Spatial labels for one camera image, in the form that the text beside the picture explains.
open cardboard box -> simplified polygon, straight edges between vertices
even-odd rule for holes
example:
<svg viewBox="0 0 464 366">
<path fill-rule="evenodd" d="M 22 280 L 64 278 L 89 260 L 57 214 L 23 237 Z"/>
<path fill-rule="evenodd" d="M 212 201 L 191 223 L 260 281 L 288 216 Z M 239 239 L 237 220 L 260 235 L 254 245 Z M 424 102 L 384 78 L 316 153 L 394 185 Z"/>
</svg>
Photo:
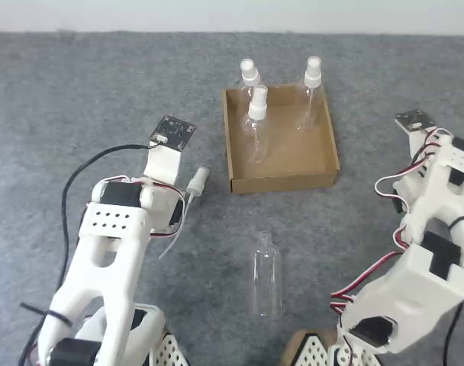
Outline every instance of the open cardboard box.
<svg viewBox="0 0 464 366">
<path fill-rule="evenodd" d="M 240 128 L 245 111 L 238 111 L 239 89 L 222 91 L 225 138 L 232 193 L 325 188 L 340 170 L 327 97 L 313 130 L 296 133 L 293 121 L 305 113 L 297 104 L 294 85 L 268 87 L 269 154 L 260 164 L 247 162 L 246 137 Z"/>
</svg>

white wall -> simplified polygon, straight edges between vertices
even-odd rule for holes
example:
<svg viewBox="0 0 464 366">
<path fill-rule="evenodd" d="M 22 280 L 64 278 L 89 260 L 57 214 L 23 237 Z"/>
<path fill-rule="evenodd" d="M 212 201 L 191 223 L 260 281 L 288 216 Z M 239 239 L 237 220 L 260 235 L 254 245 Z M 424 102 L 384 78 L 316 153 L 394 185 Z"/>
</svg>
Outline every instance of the white wall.
<svg viewBox="0 0 464 366">
<path fill-rule="evenodd" d="M 0 31 L 462 34 L 464 0 L 0 0 Z"/>
</svg>

clear plastic bottle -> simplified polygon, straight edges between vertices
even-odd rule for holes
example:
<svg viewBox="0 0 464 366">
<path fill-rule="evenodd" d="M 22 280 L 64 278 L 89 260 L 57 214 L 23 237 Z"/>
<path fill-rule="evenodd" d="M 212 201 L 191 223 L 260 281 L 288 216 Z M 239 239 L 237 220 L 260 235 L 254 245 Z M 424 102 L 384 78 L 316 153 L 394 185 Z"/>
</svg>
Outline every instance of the clear plastic bottle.
<svg viewBox="0 0 464 366">
<path fill-rule="evenodd" d="M 254 316 L 279 318 L 282 315 L 282 256 L 271 235 L 259 234 L 253 253 L 252 313 Z"/>
<path fill-rule="evenodd" d="M 266 119 L 268 88 L 264 85 L 256 85 L 253 89 L 253 98 L 249 103 L 249 109 L 244 118 L 243 125 L 248 126 L 250 139 L 247 147 L 247 161 L 260 163 L 268 156 L 269 131 Z"/>
<path fill-rule="evenodd" d="M 298 86 L 300 104 L 305 104 L 305 113 L 295 121 L 295 130 L 305 132 L 314 128 L 318 111 L 322 107 L 322 72 L 321 59 L 316 56 L 308 58 L 307 70 L 303 82 Z"/>
<path fill-rule="evenodd" d="M 249 103 L 253 99 L 253 88 L 256 85 L 261 85 L 261 75 L 251 59 L 243 59 L 240 62 L 240 71 L 242 72 L 243 86 L 240 89 L 238 115 L 247 114 Z M 241 124 L 243 132 L 250 133 L 250 125 Z"/>
</svg>

bottle cap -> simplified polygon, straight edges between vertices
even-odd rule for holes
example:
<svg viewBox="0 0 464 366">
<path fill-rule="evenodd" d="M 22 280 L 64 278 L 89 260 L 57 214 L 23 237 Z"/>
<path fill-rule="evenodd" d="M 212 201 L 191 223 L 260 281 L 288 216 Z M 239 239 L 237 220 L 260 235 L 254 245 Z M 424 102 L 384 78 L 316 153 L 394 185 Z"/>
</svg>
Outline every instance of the bottle cap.
<svg viewBox="0 0 464 366">
<path fill-rule="evenodd" d="M 261 82 L 259 71 L 254 66 L 254 61 L 251 59 L 243 59 L 240 62 L 240 71 L 242 71 L 242 80 L 247 86 L 258 85 Z"/>
<path fill-rule="evenodd" d="M 249 103 L 247 115 L 253 120 L 262 120 L 266 116 L 268 107 L 266 100 L 268 97 L 268 88 L 264 85 L 256 85 L 253 88 L 253 98 Z"/>
<path fill-rule="evenodd" d="M 307 71 L 305 71 L 304 83 L 309 88 L 317 88 L 322 84 L 322 71 L 320 57 L 308 57 Z"/>
</svg>

circuit board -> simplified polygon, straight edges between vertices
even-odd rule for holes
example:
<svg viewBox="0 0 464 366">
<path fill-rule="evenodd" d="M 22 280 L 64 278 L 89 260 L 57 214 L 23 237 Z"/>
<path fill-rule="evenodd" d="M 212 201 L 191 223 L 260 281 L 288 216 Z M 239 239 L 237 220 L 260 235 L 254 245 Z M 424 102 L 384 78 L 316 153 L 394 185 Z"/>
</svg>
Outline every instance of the circuit board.
<svg viewBox="0 0 464 366">
<path fill-rule="evenodd" d="M 164 116 L 149 140 L 176 151 L 183 151 L 195 132 L 196 126 L 178 118 Z"/>
<path fill-rule="evenodd" d="M 421 109 L 399 113 L 395 120 L 409 133 L 435 126 L 432 117 Z"/>
</svg>

